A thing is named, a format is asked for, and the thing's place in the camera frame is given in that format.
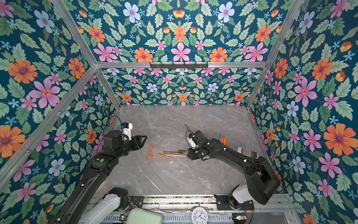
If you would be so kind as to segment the pink lilac marker pen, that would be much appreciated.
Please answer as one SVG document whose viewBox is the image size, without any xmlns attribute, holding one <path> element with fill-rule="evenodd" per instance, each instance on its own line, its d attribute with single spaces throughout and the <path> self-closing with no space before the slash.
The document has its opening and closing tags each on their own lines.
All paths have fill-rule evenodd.
<svg viewBox="0 0 358 224">
<path fill-rule="evenodd" d="M 179 154 L 166 154 L 169 157 L 187 157 L 186 155 L 179 155 Z"/>
</svg>

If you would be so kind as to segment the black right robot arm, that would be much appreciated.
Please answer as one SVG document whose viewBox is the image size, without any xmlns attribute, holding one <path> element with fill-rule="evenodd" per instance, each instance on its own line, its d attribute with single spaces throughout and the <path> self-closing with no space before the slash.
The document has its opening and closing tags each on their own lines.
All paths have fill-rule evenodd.
<svg viewBox="0 0 358 224">
<path fill-rule="evenodd" d="M 186 141 L 188 158 L 192 161 L 217 159 L 235 168 L 245 177 L 245 184 L 238 185 L 228 194 L 228 203 L 234 209 L 249 201 L 266 205 L 280 186 L 280 180 L 268 160 L 239 153 L 217 139 L 208 139 L 201 131 L 188 131 Z"/>
</svg>

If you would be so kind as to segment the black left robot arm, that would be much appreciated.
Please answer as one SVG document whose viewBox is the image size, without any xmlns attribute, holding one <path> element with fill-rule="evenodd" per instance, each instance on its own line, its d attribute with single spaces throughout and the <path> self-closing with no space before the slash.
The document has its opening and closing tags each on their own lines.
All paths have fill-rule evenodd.
<svg viewBox="0 0 358 224">
<path fill-rule="evenodd" d="M 146 140 L 146 135 L 130 137 L 120 130 L 109 131 L 103 137 L 102 151 L 88 162 L 83 179 L 49 223 L 77 224 L 100 185 L 118 164 L 119 158 L 140 150 Z"/>
</svg>

